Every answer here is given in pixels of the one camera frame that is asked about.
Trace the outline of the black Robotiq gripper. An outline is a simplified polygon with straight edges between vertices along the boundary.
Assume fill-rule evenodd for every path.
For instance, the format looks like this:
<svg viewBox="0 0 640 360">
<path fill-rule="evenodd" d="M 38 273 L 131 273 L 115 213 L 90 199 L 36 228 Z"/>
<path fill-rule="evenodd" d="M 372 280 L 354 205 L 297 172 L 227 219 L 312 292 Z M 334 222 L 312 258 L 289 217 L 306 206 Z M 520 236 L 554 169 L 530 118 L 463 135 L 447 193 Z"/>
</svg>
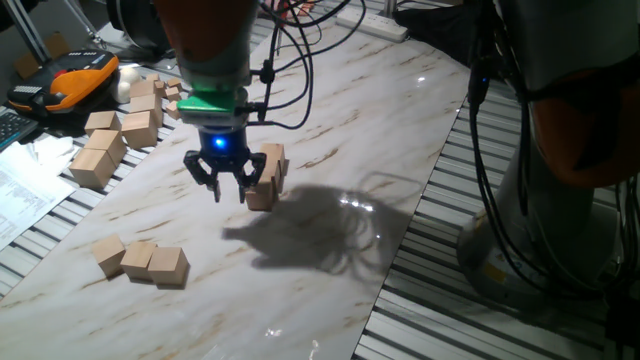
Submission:
<svg viewBox="0 0 640 360">
<path fill-rule="evenodd" d="M 239 201 L 244 203 L 247 191 L 258 184 L 267 161 L 265 153 L 251 153 L 247 145 L 245 128 L 216 132 L 213 128 L 198 130 L 201 149 L 185 153 L 183 163 L 198 185 L 204 185 L 220 201 L 217 172 L 234 172 L 239 187 Z M 211 169 L 207 172 L 201 165 L 203 160 Z M 245 165 L 250 163 L 252 171 L 247 174 Z"/>
</svg>

